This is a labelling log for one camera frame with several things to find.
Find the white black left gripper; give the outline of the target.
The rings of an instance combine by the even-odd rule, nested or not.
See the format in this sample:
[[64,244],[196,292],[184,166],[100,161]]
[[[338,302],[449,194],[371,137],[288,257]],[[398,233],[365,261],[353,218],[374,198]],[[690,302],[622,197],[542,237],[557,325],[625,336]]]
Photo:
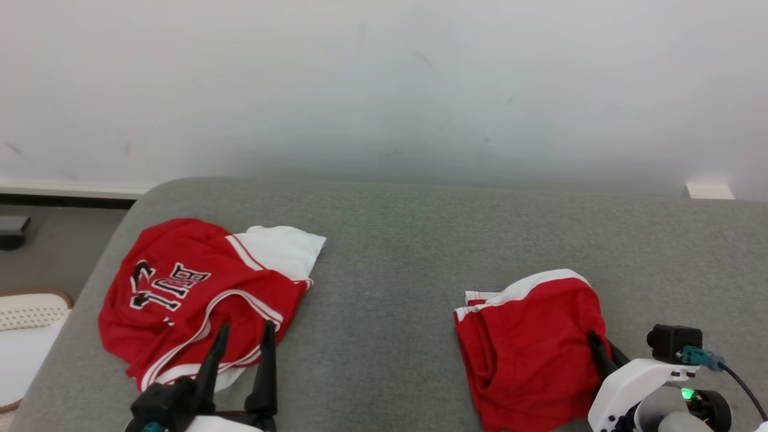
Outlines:
[[209,348],[195,378],[194,416],[180,431],[276,431],[277,359],[275,322],[269,320],[260,343],[260,360],[253,390],[246,398],[244,411],[216,411],[213,402],[217,376],[230,333],[225,322]]

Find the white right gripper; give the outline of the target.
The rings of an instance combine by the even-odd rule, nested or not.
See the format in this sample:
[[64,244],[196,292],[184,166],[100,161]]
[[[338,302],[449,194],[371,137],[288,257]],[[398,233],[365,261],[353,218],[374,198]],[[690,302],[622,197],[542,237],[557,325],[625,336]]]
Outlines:
[[620,415],[628,413],[653,391],[669,381],[695,377],[700,369],[697,365],[653,359],[630,360],[616,345],[606,343],[592,331],[587,334],[587,341],[598,375],[604,379],[588,411],[587,420],[593,431],[614,429]]

